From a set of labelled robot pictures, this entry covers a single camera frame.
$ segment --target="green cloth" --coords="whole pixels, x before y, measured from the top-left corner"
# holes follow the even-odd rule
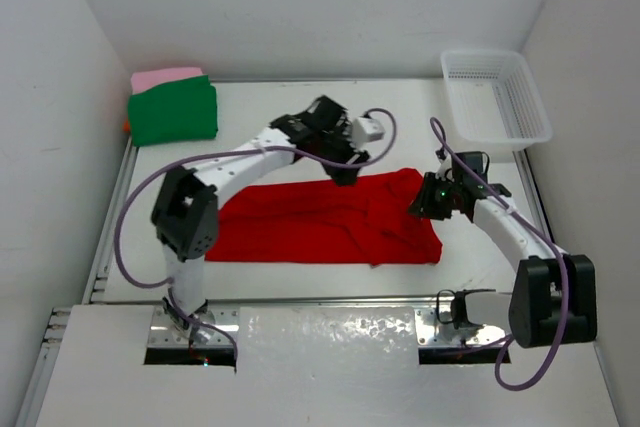
[[[218,133],[216,89],[206,75],[132,95],[128,114],[137,146],[213,139]]]

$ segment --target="red cloth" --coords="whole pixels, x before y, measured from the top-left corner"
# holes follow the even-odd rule
[[[220,211],[220,237],[206,260],[424,264],[442,244],[429,220],[407,213],[422,176],[414,169],[331,180],[252,186]]]

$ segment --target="gray wall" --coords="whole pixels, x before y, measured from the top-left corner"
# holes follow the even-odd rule
[[[623,425],[640,425],[640,0],[548,0],[524,49],[555,136],[532,149],[557,240],[597,268]]]
[[[87,0],[129,70],[217,78],[440,75],[452,47],[520,50],[543,0]]]
[[[78,302],[123,151],[127,77],[84,0],[0,0],[0,425],[51,308]]]

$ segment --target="pink cloth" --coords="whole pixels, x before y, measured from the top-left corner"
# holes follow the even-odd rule
[[[198,77],[200,75],[204,75],[204,73],[199,67],[174,67],[170,69],[150,70],[148,72],[136,72],[131,76],[131,89],[134,94],[139,94],[156,85]]]

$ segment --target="white basket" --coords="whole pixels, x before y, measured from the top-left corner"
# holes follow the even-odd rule
[[[518,151],[547,142],[553,132],[525,58],[498,50],[447,51],[440,60],[464,140]]]

